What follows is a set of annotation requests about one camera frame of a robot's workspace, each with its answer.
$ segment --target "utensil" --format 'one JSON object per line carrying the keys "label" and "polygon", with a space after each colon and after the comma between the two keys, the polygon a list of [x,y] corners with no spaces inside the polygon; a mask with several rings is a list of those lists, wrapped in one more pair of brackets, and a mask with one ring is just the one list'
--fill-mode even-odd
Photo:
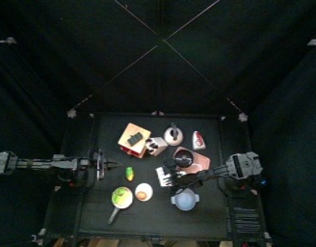
{"label": "utensil", "polygon": [[126,209],[132,204],[132,191],[127,187],[118,188],[112,193],[112,203],[115,205],[115,209],[108,221],[108,224],[112,224],[114,219],[120,211],[120,209]]}
{"label": "utensil", "polygon": [[171,146],[178,146],[184,140],[184,134],[176,124],[172,123],[171,127],[168,127],[163,134],[163,139],[166,143]]}

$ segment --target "kettle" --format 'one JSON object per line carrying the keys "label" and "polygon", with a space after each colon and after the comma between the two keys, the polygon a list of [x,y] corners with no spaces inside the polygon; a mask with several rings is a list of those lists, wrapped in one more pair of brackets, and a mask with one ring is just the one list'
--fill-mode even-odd
{"label": "kettle", "polygon": [[163,139],[166,143],[171,146],[178,146],[184,140],[184,134],[176,124],[172,123],[171,127],[168,127],[163,134]]}

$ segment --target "small bowl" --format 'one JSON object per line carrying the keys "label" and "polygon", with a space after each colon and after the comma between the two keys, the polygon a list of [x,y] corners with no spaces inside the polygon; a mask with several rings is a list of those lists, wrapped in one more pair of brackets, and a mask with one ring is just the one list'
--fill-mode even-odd
{"label": "small bowl", "polygon": [[[144,192],[146,193],[146,198],[144,199],[140,199],[139,198],[139,195],[138,195],[138,193],[139,192]],[[152,196],[154,196],[154,188],[152,188],[152,186],[151,186],[151,184],[150,183],[140,183],[139,185],[138,185],[138,187],[136,187],[136,189],[135,189],[135,196],[136,196],[136,198],[142,201],[142,202],[146,202],[146,201],[148,201],[151,198],[152,198]]]}
{"label": "small bowl", "polygon": [[198,202],[199,196],[191,189],[178,190],[176,195],[171,198],[171,203],[184,211],[192,210]]}

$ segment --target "yellow object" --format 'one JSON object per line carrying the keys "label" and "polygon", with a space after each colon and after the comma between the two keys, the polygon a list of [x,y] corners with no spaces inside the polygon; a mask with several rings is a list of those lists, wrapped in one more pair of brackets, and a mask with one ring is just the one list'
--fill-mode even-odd
{"label": "yellow object", "polygon": [[127,180],[128,181],[132,181],[134,180],[134,176],[135,176],[135,174],[134,174],[132,167],[127,167],[126,168],[126,178],[127,178]]}

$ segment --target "pot handle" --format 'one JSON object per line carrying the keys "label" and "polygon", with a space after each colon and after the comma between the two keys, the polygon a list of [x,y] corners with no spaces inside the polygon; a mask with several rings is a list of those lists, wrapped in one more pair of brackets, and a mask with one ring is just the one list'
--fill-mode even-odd
{"label": "pot handle", "polygon": [[114,209],[112,216],[110,218],[108,224],[112,224],[115,216],[118,215],[119,211],[120,211],[120,208],[115,206],[115,209]]}

